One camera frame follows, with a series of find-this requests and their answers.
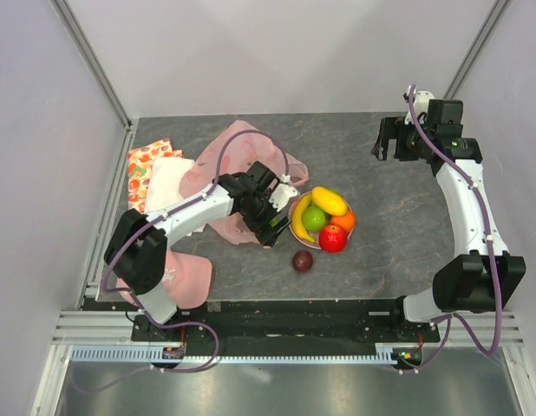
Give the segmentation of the white cloth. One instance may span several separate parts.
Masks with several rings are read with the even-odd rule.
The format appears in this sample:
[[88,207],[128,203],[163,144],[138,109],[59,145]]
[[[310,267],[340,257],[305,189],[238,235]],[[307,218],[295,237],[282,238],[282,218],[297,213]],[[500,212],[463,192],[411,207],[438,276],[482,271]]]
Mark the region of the white cloth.
[[194,165],[193,159],[181,157],[156,159],[147,188],[144,212],[148,214],[167,209],[201,191],[207,183],[203,179],[197,180],[189,172]]

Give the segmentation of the pink plastic bag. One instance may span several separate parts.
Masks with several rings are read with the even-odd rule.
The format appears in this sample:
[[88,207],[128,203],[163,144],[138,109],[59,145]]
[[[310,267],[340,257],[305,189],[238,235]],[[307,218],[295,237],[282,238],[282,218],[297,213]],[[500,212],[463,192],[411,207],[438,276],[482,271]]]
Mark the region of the pink plastic bag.
[[172,244],[206,224],[232,244],[259,244],[245,225],[242,210],[269,203],[283,174],[291,176],[296,188],[308,178],[307,168],[269,134],[241,120],[208,145],[189,172],[207,185],[169,210]]

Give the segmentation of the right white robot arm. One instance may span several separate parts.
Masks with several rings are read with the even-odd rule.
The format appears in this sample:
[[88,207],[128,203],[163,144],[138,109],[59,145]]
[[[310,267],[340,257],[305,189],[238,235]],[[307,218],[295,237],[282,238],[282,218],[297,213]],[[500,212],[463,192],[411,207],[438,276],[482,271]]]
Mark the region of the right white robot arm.
[[478,141],[462,135],[463,103],[440,100],[429,91],[406,93],[409,111],[382,119],[371,152],[386,160],[425,160],[447,203],[454,233],[454,258],[435,273],[432,286],[400,299],[402,311],[387,321],[389,334],[407,341],[428,322],[454,312],[494,312],[506,306],[526,273],[523,257],[513,256],[494,222],[484,186]]

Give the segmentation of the fake orange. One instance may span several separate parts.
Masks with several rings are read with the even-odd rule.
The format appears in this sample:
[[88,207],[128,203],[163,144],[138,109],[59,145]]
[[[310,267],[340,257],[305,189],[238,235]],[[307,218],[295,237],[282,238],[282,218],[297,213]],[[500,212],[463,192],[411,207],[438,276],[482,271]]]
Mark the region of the fake orange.
[[351,233],[356,225],[356,216],[352,210],[348,210],[343,216],[332,216],[330,223],[341,227],[347,233]]

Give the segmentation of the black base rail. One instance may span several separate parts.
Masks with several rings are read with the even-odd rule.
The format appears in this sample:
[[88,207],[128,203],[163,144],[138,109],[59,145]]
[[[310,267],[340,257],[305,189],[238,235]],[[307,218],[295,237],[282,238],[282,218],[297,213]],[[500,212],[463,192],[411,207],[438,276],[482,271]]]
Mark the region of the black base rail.
[[183,329],[155,327],[144,315],[134,318],[132,341],[197,342],[212,327],[220,340],[262,335],[331,337],[361,343],[438,342],[427,323],[407,322],[395,299],[329,299],[280,301],[207,301],[178,311],[167,322]]

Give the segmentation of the left aluminium frame post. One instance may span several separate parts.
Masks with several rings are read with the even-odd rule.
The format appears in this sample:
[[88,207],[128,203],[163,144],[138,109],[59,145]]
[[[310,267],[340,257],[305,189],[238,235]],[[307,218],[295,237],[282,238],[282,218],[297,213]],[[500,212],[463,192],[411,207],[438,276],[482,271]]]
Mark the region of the left aluminium frame post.
[[69,2],[66,0],[51,0],[50,3],[62,20],[65,29],[71,36],[75,46],[87,64],[91,75],[94,77],[99,89],[104,94],[117,119],[124,126],[124,129],[128,131],[133,124],[131,117],[123,107],[118,94],[114,91],[111,81],[108,79],[108,76],[100,63],[98,56],[96,55]]

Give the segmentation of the yellow fake mango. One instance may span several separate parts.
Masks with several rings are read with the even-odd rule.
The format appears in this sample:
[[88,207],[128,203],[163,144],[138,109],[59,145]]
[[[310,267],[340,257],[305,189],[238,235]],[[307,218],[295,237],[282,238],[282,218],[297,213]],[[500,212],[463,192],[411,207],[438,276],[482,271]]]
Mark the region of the yellow fake mango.
[[333,217],[342,217],[349,209],[346,201],[338,193],[325,187],[314,187],[310,195],[317,207]]

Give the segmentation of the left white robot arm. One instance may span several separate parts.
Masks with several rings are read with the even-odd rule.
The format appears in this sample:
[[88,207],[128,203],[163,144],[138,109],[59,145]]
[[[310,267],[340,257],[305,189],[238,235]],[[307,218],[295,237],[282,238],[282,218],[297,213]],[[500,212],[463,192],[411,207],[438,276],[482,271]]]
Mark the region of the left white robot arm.
[[291,223],[283,213],[298,196],[284,175],[256,161],[247,172],[217,176],[211,185],[166,209],[147,215],[125,211],[110,238],[104,261],[127,285],[132,297],[151,319],[151,331],[163,341],[180,333],[180,308],[163,286],[167,251],[199,227],[238,213],[263,246],[272,247]]

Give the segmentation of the right aluminium frame post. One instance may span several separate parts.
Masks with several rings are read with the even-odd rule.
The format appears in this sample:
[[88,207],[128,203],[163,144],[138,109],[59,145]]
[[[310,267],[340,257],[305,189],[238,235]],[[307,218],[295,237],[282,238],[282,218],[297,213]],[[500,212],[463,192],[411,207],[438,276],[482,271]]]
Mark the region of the right aluminium frame post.
[[444,46],[448,63],[444,84],[433,90],[439,99],[457,99],[461,88],[499,28],[513,1],[458,1],[448,27]]

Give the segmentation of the yellow fake banana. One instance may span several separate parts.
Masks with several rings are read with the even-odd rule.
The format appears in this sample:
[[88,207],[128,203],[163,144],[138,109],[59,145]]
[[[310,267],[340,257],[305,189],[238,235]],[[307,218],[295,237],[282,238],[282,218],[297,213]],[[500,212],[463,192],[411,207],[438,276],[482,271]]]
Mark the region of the yellow fake banana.
[[291,215],[291,229],[295,236],[304,242],[314,244],[316,239],[305,229],[302,221],[304,211],[310,206],[311,194],[305,193],[294,205]]

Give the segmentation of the aluminium frame post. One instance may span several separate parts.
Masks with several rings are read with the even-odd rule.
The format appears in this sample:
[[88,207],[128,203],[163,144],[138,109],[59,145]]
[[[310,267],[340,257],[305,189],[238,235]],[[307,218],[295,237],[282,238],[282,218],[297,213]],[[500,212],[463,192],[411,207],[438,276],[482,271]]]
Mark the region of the aluminium frame post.
[[69,2],[66,0],[51,0],[50,3],[62,20],[65,29],[71,36],[75,46],[87,64],[91,75],[94,77],[99,89],[104,94],[117,119],[124,126],[124,129],[128,131],[133,124],[131,117],[123,107],[118,94],[114,91],[111,81],[108,79],[108,76],[100,63],[98,56],[96,55]]
[[439,99],[457,99],[461,88],[499,28],[513,1],[458,1],[448,27],[444,46],[448,63],[444,84],[433,90]]

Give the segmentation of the dark purple fake plum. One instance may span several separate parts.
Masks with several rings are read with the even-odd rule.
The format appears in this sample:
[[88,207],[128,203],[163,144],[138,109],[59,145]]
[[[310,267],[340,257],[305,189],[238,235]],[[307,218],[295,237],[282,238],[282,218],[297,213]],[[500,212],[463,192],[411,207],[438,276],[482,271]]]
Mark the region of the dark purple fake plum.
[[298,274],[310,271],[313,264],[314,257],[308,250],[298,250],[291,259],[291,266]]

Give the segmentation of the green fake apple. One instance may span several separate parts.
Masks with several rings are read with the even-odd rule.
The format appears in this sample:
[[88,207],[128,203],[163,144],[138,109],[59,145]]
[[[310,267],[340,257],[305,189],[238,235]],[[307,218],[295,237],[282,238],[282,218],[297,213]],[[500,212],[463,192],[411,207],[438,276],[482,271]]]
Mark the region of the green fake apple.
[[320,232],[329,221],[327,214],[315,205],[304,210],[301,220],[303,227],[309,232]]

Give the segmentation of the red fake fruit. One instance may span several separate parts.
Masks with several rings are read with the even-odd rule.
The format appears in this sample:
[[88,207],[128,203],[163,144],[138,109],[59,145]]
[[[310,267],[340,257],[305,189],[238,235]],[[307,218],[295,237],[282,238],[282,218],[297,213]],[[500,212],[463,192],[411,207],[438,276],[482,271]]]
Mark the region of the red fake fruit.
[[348,242],[348,233],[339,225],[327,224],[319,232],[318,244],[329,253],[341,252]]

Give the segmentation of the pink baseball cap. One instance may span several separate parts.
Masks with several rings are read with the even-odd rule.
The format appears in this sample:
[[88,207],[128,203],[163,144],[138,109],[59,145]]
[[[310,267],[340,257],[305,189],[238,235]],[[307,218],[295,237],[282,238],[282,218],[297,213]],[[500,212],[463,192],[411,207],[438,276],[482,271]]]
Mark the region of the pink baseball cap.
[[180,309],[195,309],[208,297],[212,280],[212,263],[205,257],[168,251],[163,277],[151,294],[140,296],[148,309],[169,308],[171,304]]

